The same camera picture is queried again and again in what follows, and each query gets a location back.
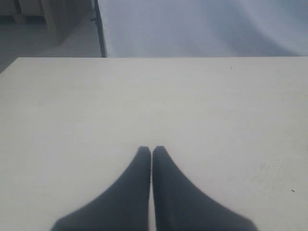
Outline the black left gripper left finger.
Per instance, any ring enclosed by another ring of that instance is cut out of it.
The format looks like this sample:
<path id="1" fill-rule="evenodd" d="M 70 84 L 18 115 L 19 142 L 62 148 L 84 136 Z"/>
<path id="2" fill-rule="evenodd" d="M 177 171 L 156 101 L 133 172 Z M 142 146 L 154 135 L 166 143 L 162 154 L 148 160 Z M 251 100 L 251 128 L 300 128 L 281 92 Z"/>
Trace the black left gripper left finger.
<path id="1" fill-rule="evenodd" d="M 146 146 L 101 195 L 56 221 L 54 231 L 147 231 L 151 152 Z"/>

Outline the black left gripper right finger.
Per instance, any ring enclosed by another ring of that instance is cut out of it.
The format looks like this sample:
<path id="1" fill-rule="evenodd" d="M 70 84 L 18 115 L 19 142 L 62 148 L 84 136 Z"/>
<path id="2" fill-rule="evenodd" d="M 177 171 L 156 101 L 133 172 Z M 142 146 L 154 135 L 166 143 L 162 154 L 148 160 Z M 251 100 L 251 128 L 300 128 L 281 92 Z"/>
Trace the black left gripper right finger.
<path id="1" fill-rule="evenodd" d="M 155 223 L 158 231 L 255 231 L 255 224 L 198 189 L 157 146 L 152 158 Z"/>

